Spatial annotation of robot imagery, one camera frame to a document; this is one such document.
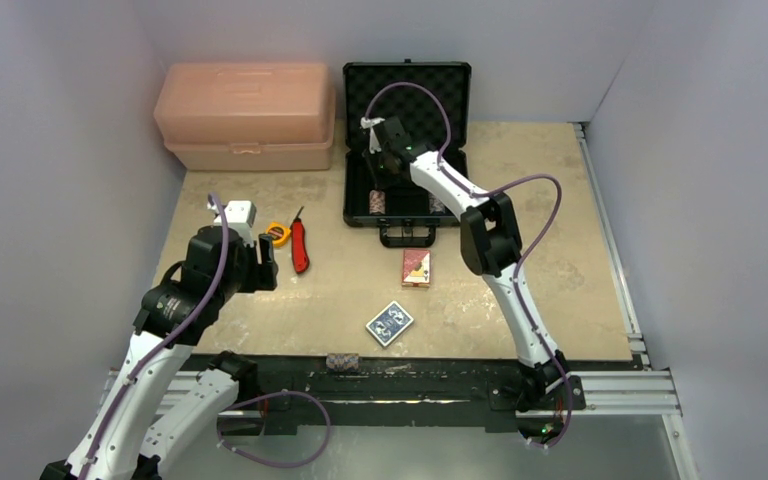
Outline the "black poker set case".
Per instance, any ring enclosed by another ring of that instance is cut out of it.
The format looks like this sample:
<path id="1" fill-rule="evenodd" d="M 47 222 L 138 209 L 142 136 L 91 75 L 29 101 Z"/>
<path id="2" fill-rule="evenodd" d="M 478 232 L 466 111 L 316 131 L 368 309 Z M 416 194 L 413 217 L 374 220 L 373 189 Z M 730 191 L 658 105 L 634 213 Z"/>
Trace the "black poker set case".
<path id="1" fill-rule="evenodd" d="M 344 222 L 375 228 L 387 248 L 428 248 L 457 215 L 409 176 L 411 159 L 441 151 L 467 175 L 472 67 L 467 62 L 349 62 Z"/>

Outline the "purple poker chip stack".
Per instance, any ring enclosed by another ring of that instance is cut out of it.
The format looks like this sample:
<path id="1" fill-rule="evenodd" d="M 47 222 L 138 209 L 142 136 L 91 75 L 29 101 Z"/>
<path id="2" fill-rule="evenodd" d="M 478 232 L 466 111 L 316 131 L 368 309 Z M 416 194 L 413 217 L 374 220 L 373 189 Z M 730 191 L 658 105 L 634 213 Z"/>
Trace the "purple poker chip stack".
<path id="1" fill-rule="evenodd" d="M 434 215 L 444 214 L 446 212 L 445 205 L 434 195 L 430 195 L 428 199 L 429 212 Z"/>

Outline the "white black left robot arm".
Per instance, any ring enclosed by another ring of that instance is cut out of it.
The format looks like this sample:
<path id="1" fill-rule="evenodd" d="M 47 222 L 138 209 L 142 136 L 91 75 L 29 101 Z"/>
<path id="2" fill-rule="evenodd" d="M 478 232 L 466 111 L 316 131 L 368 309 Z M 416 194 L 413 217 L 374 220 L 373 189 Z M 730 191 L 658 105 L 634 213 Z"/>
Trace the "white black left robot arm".
<path id="1" fill-rule="evenodd" d="M 72 453 L 45 466 L 44 479 L 159 479 L 205 423 L 260 392 L 256 363 L 224 351 L 185 399 L 156 412 L 220 310 L 238 293 L 272 291 L 278 266 L 269 235 L 240 235 L 216 223 L 190 239 L 141 301 L 128 351 L 111 392 Z"/>

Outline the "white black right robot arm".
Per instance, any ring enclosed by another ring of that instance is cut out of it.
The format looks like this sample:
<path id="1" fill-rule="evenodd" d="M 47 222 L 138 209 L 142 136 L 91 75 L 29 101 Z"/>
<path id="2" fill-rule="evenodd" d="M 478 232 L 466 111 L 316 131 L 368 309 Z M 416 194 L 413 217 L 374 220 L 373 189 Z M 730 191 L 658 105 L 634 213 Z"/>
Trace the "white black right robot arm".
<path id="1" fill-rule="evenodd" d="M 366 157 L 375 177 L 405 177 L 458 216 L 461 257 L 490 288 L 514 340 L 518 402 L 544 407 L 561 391 L 571 407 L 569 367 L 528 289 L 523 265 L 530 251 L 504 188 L 476 186 L 446 162 L 442 150 L 412 140 L 396 117 L 363 118 L 360 126 L 368 137 Z"/>

